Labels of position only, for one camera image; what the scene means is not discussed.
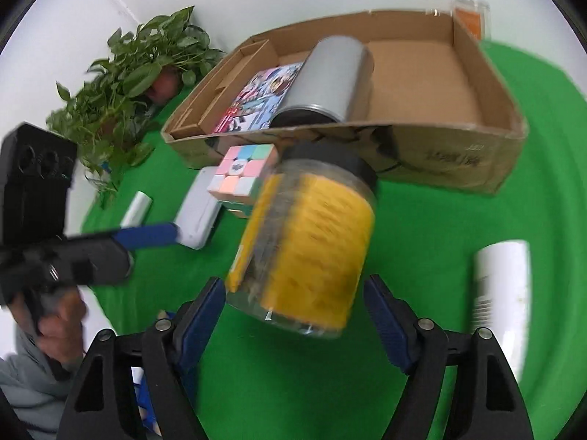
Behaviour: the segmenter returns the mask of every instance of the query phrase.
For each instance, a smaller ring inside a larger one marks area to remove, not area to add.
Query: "rubik's cube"
[[[231,147],[216,169],[208,191],[230,212],[246,218],[278,158],[272,143]]]

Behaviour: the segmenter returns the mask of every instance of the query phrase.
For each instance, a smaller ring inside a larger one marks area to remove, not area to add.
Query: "potted plant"
[[[196,84],[223,55],[209,48],[202,28],[190,23],[192,11],[156,16],[136,34],[116,30],[108,39],[113,56],[90,64],[88,72],[96,77],[76,95],[57,82],[66,105],[50,114],[47,126],[78,144],[102,203],[116,193],[125,169],[151,154],[153,147],[141,140],[155,128],[156,107],[177,94],[180,80]]]

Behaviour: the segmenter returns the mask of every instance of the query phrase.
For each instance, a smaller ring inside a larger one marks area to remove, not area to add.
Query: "silver canister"
[[[324,38],[303,63],[271,127],[364,120],[374,66],[371,52],[356,38]]]

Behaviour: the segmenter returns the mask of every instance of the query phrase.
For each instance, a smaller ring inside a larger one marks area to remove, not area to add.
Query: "person's arm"
[[[0,360],[0,388],[33,438],[54,439],[72,381],[53,378],[44,354],[75,371],[83,356],[81,320],[86,306],[77,289],[61,298],[58,311],[40,320],[36,340],[22,298],[10,305],[17,322],[17,353]]]

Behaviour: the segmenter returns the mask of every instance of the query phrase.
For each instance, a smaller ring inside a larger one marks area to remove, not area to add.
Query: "green tablecloth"
[[[532,322],[521,389],[536,440],[553,439],[587,388],[587,104],[561,71],[485,43],[530,124],[513,174],[496,197],[381,184],[364,274],[445,329],[468,329],[473,254],[521,238],[532,252]],[[181,97],[160,115],[165,120]],[[153,198],[147,221],[173,220],[195,172],[161,142],[124,178],[107,210],[90,211],[85,232],[116,227],[136,191]],[[128,285],[96,289],[119,333],[144,329],[160,309],[192,299],[209,276],[225,276],[245,221],[225,213],[201,251],[143,250]],[[454,369],[431,439],[441,438]],[[406,378],[389,365],[357,296],[334,341],[266,326],[227,306],[201,360],[198,415],[214,439],[379,439]]]

